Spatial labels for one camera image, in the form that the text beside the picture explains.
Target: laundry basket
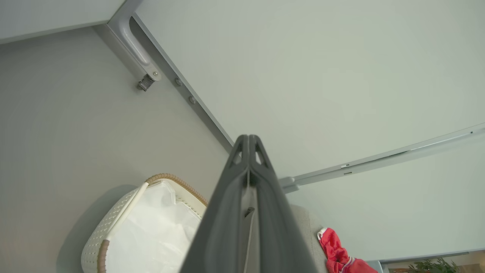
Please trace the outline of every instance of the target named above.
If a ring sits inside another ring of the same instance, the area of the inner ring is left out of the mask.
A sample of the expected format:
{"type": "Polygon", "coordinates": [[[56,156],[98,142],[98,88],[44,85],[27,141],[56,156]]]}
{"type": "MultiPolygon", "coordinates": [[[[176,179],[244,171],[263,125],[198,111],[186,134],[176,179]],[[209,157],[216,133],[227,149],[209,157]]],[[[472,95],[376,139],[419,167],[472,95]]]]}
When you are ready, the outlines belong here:
{"type": "Polygon", "coordinates": [[[82,251],[81,266],[84,273],[106,272],[106,256],[110,240],[140,200],[145,190],[162,181],[167,182],[175,191],[177,202],[184,202],[197,215],[203,216],[207,207],[207,201],[202,195],[172,174],[162,173],[154,175],[148,178],[139,188],[123,196],[101,220],[82,251]]]}

